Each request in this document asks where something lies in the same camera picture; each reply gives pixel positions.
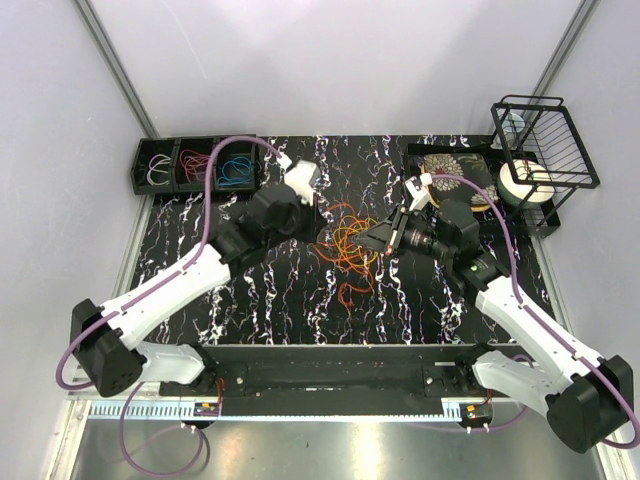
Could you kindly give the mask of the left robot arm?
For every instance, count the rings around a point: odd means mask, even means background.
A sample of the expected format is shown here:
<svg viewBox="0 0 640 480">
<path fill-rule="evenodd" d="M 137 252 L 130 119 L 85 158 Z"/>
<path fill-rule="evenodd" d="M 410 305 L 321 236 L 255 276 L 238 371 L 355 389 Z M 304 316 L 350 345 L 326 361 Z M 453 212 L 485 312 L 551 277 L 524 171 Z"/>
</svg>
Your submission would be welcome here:
<svg viewBox="0 0 640 480">
<path fill-rule="evenodd" d="M 262 263 L 289 240 L 313 243 L 325 222 L 314 203 L 318 166 L 300 161 L 282 182 L 255 192 L 239 211 L 207 228 L 184 257 L 136 289 L 72 311 L 73 356 L 104 398 L 139 382 L 183 385 L 203 396 L 218 379 L 215 360 L 196 344 L 155 344 L 147 335 L 193 300 Z"/>
</svg>

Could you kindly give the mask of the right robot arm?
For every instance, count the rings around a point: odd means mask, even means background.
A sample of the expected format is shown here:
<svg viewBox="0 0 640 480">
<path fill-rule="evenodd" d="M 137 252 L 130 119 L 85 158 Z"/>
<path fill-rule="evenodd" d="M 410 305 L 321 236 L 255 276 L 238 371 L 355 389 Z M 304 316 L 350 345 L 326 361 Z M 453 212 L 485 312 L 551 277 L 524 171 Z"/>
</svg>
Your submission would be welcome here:
<svg viewBox="0 0 640 480">
<path fill-rule="evenodd" d="M 408 199 L 385 220 L 350 235 L 363 248 L 388 257 L 407 252 L 434 259 L 469 305 L 498 323 L 535 360 L 533 367 L 489 346 L 477 346 L 456 362 L 454 384 L 466 396 L 502 393 L 546 418 L 571 450 L 584 453 L 625 424 L 634 412 L 632 367 L 620 356 L 603 357 L 560 326 L 520 288 L 514 261 L 502 265 L 479 242 L 470 205 L 440 201 L 435 220 L 423 208 L 431 174 L 409 178 Z"/>
</svg>

